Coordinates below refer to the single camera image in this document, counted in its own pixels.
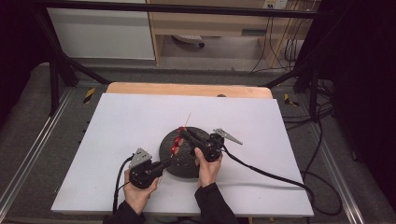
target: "black sleeve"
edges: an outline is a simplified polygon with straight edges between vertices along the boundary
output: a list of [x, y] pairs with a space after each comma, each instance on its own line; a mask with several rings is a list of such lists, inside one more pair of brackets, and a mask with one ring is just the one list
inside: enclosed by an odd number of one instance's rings
[[238, 223], [233, 211], [224, 201], [216, 183], [204, 188], [198, 188], [195, 192], [195, 199], [201, 209], [201, 221], [203, 224]]
[[105, 219], [103, 224], [142, 224], [145, 221], [143, 213], [138, 216], [134, 209], [124, 201], [120, 204], [116, 214]]

